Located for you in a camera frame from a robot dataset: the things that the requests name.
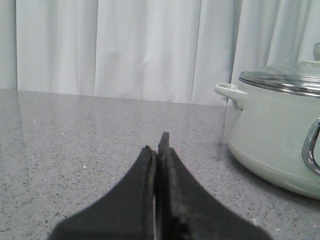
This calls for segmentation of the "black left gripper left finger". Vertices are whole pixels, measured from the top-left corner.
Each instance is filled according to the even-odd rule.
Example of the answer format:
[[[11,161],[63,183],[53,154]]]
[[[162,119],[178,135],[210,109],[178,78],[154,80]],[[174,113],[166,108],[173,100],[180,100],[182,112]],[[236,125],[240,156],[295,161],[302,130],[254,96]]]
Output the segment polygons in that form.
[[[152,240],[157,154],[149,146],[107,194],[62,220],[50,240]]]

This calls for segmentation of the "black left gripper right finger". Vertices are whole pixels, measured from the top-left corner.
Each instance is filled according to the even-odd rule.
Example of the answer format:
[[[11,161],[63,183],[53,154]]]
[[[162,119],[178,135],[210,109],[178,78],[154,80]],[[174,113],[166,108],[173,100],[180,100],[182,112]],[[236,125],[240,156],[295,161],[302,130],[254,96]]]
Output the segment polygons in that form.
[[[269,234],[211,196],[170,147],[169,133],[158,144],[155,185],[159,240],[267,240]]]

